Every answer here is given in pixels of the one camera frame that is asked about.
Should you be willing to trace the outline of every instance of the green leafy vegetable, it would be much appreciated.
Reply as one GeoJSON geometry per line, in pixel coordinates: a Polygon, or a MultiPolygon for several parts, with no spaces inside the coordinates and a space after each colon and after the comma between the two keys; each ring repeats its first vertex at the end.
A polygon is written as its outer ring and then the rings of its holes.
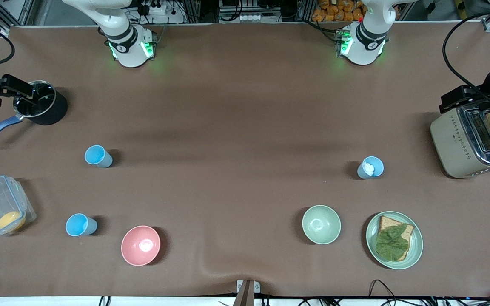
{"type": "Polygon", "coordinates": [[[410,244],[401,236],[407,226],[403,223],[380,231],[376,237],[377,254],[388,261],[399,260],[410,247],[410,244]]]}

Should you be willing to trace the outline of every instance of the pink bowl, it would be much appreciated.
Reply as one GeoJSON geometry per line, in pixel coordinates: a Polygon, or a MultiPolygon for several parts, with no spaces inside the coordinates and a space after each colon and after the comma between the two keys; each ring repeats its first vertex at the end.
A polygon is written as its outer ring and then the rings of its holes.
{"type": "Polygon", "coordinates": [[[158,255],[160,236],[152,227],[134,227],[122,239],[120,250],[127,263],[132,266],[144,266],[158,255]]]}

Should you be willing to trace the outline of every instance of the green bowl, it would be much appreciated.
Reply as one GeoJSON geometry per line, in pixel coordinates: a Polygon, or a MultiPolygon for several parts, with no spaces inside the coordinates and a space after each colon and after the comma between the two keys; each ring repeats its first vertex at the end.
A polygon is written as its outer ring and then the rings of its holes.
{"type": "Polygon", "coordinates": [[[330,244],[340,235],[342,221],[338,214],[325,205],[310,207],[302,218],[305,236],[316,244],[330,244]]]}
{"type": "Polygon", "coordinates": [[[410,217],[396,211],[385,211],[382,213],[378,213],[377,215],[375,215],[375,217],[372,218],[372,220],[368,224],[368,227],[366,228],[366,244],[368,245],[368,248],[370,249],[373,257],[377,261],[379,261],[379,263],[381,263],[385,267],[396,270],[408,269],[412,265],[415,265],[422,255],[422,235],[419,227],[417,227],[417,224],[412,219],[410,219],[410,217]],[[410,239],[410,250],[408,251],[406,258],[404,258],[404,260],[402,261],[388,261],[386,259],[383,259],[376,252],[376,237],[377,231],[379,230],[379,220],[381,219],[382,215],[391,219],[395,219],[396,221],[411,224],[414,227],[410,239]]]}

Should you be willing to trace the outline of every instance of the black pot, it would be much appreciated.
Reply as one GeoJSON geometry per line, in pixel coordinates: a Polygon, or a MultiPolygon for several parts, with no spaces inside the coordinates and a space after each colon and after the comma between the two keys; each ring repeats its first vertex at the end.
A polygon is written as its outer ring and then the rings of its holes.
{"type": "Polygon", "coordinates": [[[51,125],[62,120],[68,111],[68,101],[56,89],[45,81],[33,81],[33,97],[16,97],[12,106],[16,116],[0,122],[0,132],[13,124],[28,118],[39,125],[51,125]]]}

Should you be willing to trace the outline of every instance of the blue cup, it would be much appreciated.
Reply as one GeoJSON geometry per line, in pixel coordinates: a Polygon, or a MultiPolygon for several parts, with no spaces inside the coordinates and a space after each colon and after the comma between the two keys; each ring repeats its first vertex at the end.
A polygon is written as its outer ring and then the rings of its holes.
{"type": "Polygon", "coordinates": [[[97,222],[82,213],[76,213],[66,222],[66,232],[69,236],[91,235],[97,230],[97,222]]]}
{"type": "Polygon", "coordinates": [[[383,173],[383,162],[375,156],[368,156],[360,163],[356,173],[364,180],[373,179],[383,173]]]}
{"type": "Polygon", "coordinates": [[[100,168],[107,168],[113,163],[113,157],[101,145],[93,145],[84,153],[84,160],[100,168]]]}

